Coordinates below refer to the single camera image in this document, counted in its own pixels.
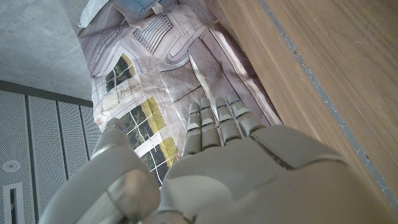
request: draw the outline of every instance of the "concrete floor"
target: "concrete floor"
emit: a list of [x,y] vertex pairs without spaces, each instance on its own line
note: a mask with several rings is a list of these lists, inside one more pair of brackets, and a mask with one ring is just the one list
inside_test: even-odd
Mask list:
[[3,0],[0,80],[91,100],[77,33],[88,0]]

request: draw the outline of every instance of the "blue object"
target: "blue object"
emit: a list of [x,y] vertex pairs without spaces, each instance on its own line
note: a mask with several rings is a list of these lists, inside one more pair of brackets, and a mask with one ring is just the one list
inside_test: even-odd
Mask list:
[[137,15],[144,13],[146,10],[154,7],[159,0],[114,0],[115,5],[131,11]]

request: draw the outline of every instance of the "fabric with building print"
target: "fabric with building print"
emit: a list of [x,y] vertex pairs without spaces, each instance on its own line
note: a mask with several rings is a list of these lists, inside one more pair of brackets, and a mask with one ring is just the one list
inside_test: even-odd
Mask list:
[[108,4],[80,34],[95,123],[121,118],[159,185],[180,157],[191,102],[235,92],[266,126],[278,121],[238,45],[192,2],[130,24]]

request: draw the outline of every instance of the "metal vent panel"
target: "metal vent panel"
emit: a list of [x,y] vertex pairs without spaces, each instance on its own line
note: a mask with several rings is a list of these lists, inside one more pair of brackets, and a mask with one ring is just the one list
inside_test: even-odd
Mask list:
[[65,183],[65,165],[55,101],[29,96],[30,128],[39,215]]
[[[0,167],[7,161],[21,164],[15,172],[1,169],[0,185],[22,182],[25,223],[35,223],[25,96],[0,91],[0,105]],[[0,212],[0,223],[4,223],[2,191]]]
[[86,106],[80,106],[80,109],[81,117],[83,118],[83,127],[86,135],[88,153],[91,158],[97,141],[101,136],[101,131],[98,128],[98,125],[94,123],[93,109]]
[[87,150],[78,105],[58,102],[69,178],[87,162]]

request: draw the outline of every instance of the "wood grain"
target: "wood grain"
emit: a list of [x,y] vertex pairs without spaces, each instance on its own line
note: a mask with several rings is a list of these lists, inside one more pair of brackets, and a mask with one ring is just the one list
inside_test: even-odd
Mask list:
[[[392,212],[258,1],[219,3],[282,122],[342,153]],[[398,35],[393,29],[398,21],[393,13],[396,8],[386,9],[380,16],[382,9],[388,4],[392,7],[394,2],[384,1],[383,6],[368,0],[266,3],[397,195]]]

